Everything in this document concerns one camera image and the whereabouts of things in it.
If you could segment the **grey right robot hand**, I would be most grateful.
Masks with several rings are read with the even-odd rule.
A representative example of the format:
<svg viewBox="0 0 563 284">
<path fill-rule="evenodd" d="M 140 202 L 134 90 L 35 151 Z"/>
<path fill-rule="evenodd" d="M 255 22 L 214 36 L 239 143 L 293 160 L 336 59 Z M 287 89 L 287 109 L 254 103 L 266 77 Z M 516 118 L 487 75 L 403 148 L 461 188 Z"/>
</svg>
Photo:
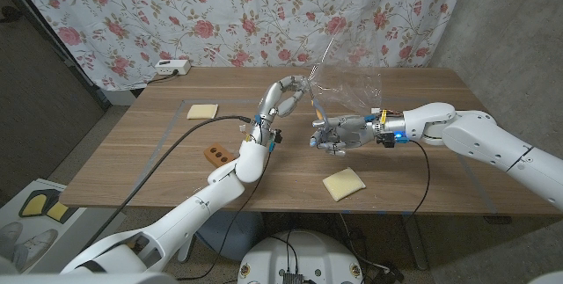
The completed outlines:
<svg viewBox="0 0 563 284">
<path fill-rule="evenodd" d="M 315 120 L 316 128 L 310 146 L 335 156 L 344 156 L 349 149 L 359 148 L 369 142 L 393 148 L 397 143 L 407 143 L 404 118 L 401 115 L 341 115 Z"/>
</svg>

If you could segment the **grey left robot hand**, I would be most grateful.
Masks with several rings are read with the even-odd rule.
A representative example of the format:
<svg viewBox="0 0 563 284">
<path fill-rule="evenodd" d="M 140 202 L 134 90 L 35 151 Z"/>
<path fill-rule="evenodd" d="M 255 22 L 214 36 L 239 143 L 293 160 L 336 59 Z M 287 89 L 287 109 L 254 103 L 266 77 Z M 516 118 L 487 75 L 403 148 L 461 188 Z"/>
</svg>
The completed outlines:
<svg viewBox="0 0 563 284">
<path fill-rule="evenodd" d="M 266 146 L 274 118 L 289 116 L 309 89 L 309 82 L 305 76 L 286 76 L 271 84 L 260 100 L 258 111 L 253 117 L 251 130 L 253 140 Z"/>
</svg>

